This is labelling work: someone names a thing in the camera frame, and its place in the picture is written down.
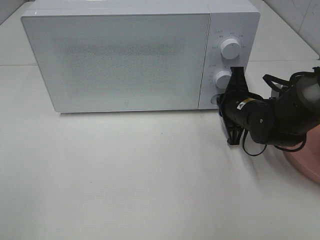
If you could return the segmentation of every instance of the power knob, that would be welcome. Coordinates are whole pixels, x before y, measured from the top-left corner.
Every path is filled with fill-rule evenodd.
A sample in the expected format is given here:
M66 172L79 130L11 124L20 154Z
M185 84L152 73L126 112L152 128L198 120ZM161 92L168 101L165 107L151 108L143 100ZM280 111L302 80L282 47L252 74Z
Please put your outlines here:
M231 77L231 73L229 71L220 71L215 75L215 85L219 89L226 89Z
M220 51L225 59L235 59L239 56L241 43L235 37L225 39L220 44Z

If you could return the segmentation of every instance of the white knob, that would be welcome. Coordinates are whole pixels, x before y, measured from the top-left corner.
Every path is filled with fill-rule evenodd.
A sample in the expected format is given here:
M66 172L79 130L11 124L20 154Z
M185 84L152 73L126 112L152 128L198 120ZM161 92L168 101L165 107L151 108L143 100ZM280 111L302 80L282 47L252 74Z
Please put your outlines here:
M226 89L231 77L229 71L220 71L215 75L215 85L220 89Z
M240 50L241 44L234 37L228 38L220 44L220 51L225 59L235 59L239 56Z

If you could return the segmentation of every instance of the white microwave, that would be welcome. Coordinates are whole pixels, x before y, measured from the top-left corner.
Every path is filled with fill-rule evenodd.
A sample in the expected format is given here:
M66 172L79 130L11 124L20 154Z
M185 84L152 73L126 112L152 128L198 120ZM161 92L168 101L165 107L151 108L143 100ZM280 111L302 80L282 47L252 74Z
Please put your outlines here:
M57 112L216 109L246 67L248 0L36 0L21 17Z

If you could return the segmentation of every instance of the white table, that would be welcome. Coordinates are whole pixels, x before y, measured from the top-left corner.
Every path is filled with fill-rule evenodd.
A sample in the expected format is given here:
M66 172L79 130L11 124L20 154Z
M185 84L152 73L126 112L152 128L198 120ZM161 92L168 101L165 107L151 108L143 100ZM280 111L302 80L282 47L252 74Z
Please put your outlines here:
M0 57L1 240L319 238L320 186L281 151L228 146L216 110L58 114L16 43ZM264 74L311 71L314 56L252 61L249 87L268 97Z

